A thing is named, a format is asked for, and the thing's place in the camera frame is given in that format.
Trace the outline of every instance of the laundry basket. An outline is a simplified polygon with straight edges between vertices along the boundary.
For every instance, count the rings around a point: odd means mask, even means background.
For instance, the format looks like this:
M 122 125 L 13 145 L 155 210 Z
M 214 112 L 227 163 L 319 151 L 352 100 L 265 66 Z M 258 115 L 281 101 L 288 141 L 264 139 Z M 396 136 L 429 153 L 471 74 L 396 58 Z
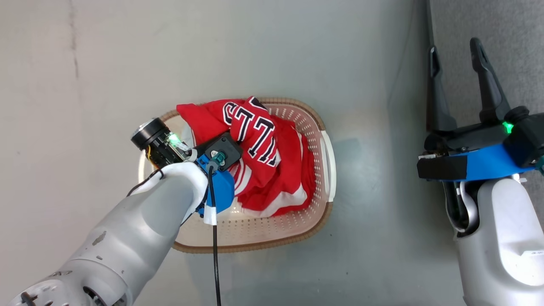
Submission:
M 295 122 L 296 129 L 308 139 L 309 149 L 314 154 L 316 191 L 307 209 L 269 218 L 243 214 L 235 199 L 229 209 L 217 216 L 220 253 L 265 249 L 307 239 L 325 225 L 332 210 L 336 193 L 336 165 L 323 121 L 313 109 L 298 100 L 258 99 L 271 115 Z M 172 132 L 183 134 L 186 123 L 177 111 L 168 112 L 161 119 Z M 143 181 L 152 171 L 151 163 L 142 155 L 138 180 Z M 186 253 L 212 253 L 212 226 L 205 224 L 194 213 L 180 228 L 173 248 Z

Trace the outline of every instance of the black wire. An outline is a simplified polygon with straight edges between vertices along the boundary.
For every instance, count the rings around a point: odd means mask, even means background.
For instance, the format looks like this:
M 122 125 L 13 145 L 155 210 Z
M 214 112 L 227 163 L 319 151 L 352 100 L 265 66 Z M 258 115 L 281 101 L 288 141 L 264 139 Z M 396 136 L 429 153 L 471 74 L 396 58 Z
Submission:
M 213 190 L 213 166 L 208 170 L 208 186 L 212 207 L 215 207 L 215 192 Z M 217 262 L 217 225 L 213 226 L 213 269 L 215 271 L 215 295 L 217 297 L 217 306 L 221 306 L 221 290 L 219 289 L 219 265 Z
M 157 169 L 157 170 L 153 171 L 153 172 L 147 177 L 147 179 L 143 180 L 141 183 L 139 183 L 139 184 L 137 184 L 136 186 L 132 187 L 132 189 L 128 192 L 127 197 L 128 197 L 129 195 L 131 195 L 138 187 L 140 187 L 141 185 L 147 183 L 147 181 L 149 181 L 150 178 L 152 178 L 155 174 L 157 174 L 157 172 L 160 172 L 160 179 L 162 180 L 163 177 L 164 177 L 163 170 L 162 170 L 162 169 Z

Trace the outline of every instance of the basket rim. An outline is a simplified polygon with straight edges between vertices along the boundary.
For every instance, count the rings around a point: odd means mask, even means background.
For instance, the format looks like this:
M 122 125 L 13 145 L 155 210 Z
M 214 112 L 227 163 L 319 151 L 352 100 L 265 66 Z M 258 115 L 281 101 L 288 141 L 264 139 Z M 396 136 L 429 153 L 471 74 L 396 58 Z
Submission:
M 262 102 L 265 105 L 292 105 L 297 106 L 299 108 L 302 108 L 305 110 L 317 123 L 317 126 L 321 131 L 325 131 L 325 124 L 323 123 L 323 120 L 321 117 L 317 114 L 317 112 L 308 106 L 307 104 L 291 98 L 285 98 L 285 97 L 258 97 L 260 102 Z M 160 116 L 160 119 L 162 121 L 166 121 L 168 119 L 171 119 L 175 116 L 178 116 L 177 110 L 169 111 L 162 116 Z M 327 220 L 329 219 L 329 216 L 332 211 L 333 202 L 327 202 L 325 204 L 325 211 L 321 215 L 320 219 L 317 221 L 317 223 L 306 232 L 275 239 L 275 240 L 269 240 L 269 241 L 263 241 L 263 242 L 255 242 L 255 243 L 247 243 L 247 244 L 240 244 L 240 245 L 232 245 L 232 246 L 218 246 L 218 253 L 236 253 L 236 252 L 247 252 L 252 250 L 261 250 L 261 249 L 267 249 L 267 248 L 273 248 L 273 247 L 279 247 L 284 246 L 286 244 L 291 244 L 295 242 L 299 242 L 305 239 L 308 239 L 315 235 L 317 232 L 323 228 Z M 173 249 L 178 250 L 180 252 L 184 253 L 190 253 L 190 254 L 210 254 L 213 252 L 213 247 L 193 247 L 188 246 L 182 243 L 179 243 L 177 241 L 174 241 L 174 245 L 172 246 Z

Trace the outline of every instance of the gray floor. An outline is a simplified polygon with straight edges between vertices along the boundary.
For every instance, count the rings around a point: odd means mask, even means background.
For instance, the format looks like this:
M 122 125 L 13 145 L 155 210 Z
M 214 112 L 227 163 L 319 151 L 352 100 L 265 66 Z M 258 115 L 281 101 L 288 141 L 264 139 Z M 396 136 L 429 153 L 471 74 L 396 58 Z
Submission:
M 416 172 L 427 33 L 423 1 L 3 1 L 0 301 L 136 183 L 138 124 L 257 95 L 317 110 L 338 190 L 311 239 L 220 256 L 224 305 L 463 305 L 441 188 Z M 137 305 L 214 305 L 211 263 L 172 250 Z
M 478 123 L 481 110 L 478 76 L 472 70 L 468 42 L 478 37 L 510 106 L 544 112 L 544 1 L 433 0 L 434 43 L 444 67 L 443 84 L 458 124 Z M 525 183 L 544 225 L 544 178 L 526 173 Z

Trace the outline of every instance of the gray fabric surface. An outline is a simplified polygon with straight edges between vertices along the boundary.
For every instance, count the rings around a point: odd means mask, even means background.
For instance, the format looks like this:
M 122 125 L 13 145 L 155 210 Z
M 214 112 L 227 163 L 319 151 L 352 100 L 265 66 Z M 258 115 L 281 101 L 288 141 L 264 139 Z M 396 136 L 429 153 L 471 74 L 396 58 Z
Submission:
M 460 126 L 479 122 L 478 76 L 469 41 L 478 37 L 510 106 L 544 112 L 544 1 L 430 1 L 434 44 L 444 69 L 450 110 Z M 544 178 L 524 174 L 525 188 L 544 224 Z

